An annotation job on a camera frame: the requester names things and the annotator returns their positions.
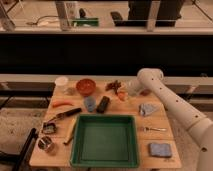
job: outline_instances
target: glass wall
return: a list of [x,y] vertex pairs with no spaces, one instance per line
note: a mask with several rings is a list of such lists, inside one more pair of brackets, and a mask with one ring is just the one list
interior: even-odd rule
[[134,32],[213,30],[212,0],[27,1],[3,0],[1,31]]

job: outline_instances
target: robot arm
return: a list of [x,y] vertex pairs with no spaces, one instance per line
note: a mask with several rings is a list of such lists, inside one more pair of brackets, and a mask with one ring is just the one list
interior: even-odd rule
[[126,88],[129,95],[136,95],[143,89],[151,90],[200,147],[197,171],[213,170],[213,122],[167,88],[162,79],[163,73],[159,69],[141,69]]

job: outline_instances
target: green plastic bin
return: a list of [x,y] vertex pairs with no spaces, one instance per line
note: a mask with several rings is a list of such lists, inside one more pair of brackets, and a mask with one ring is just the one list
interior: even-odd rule
[[134,118],[126,115],[79,115],[70,164],[73,167],[138,167]]

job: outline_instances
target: cup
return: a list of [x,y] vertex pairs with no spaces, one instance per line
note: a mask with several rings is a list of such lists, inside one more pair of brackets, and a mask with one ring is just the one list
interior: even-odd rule
[[66,76],[60,76],[60,77],[56,78],[56,80],[55,80],[56,87],[63,94],[68,93],[68,83],[69,83],[69,79]]

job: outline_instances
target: wooden table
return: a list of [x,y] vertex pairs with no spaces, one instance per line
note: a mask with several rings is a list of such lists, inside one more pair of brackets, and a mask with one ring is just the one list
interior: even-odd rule
[[[149,127],[167,129],[166,132],[159,132],[159,131],[144,132],[144,131],[141,131],[140,129],[137,130],[140,166],[139,168],[128,169],[128,170],[141,171],[142,169],[161,169],[161,168],[180,168],[181,167],[181,161],[176,148],[176,144],[174,141],[174,137],[169,124],[168,117],[166,115],[163,104],[160,102],[160,100],[156,96],[154,96],[153,94],[149,94],[147,96],[140,95],[137,97],[129,97],[128,100],[123,102],[118,99],[118,97],[114,94],[114,91],[112,90],[107,92],[105,91],[105,85],[107,84],[107,82],[96,81],[96,84],[97,84],[97,88],[95,93],[93,94],[93,97],[96,99],[96,104],[100,102],[101,98],[104,95],[110,97],[111,99],[110,105],[108,106],[108,109],[105,115],[131,114],[135,117],[136,128],[139,128],[142,126],[149,126]],[[50,118],[55,116],[57,113],[71,110],[77,107],[82,108],[83,114],[88,113],[83,104],[83,97],[76,91],[75,85],[76,85],[76,81],[71,81],[69,83],[70,92],[71,92],[69,94],[63,94],[58,87],[55,88],[47,113],[44,117],[44,121],[49,120]],[[73,102],[74,106],[66,105],[66,106],[60,106],[57,108],[52,108],[51,104],[53,101],[62,100],[62,99],[70,100],[71,102]],[[152,104],[156,106],[158,110],[150,116],[143,117],[139,115],[139,112],[138,112],[139,104],[141,103]],[[67,134],[68,124],[71,122],[73,117],[74,116],[57,122],[58,132],[54,135],[50,135],[53,142],[55,142],[57,145],[55,150],[51,154],[45,153],[44,151],[40,150],[37,146],[37,143],[38,143],[38,140],[37,140],[31,159],[30,159],[31,166],[58,167],[58,168],[66,169],[66,170],[67,169],[74,170],[74,168],[72,168],[69,163],[72,143],[68,146],[63,145],[63,140]],[[151,142],[169,143],[172,147],[173,156],[169,159],[150,157],[148,153],[148,144]]]

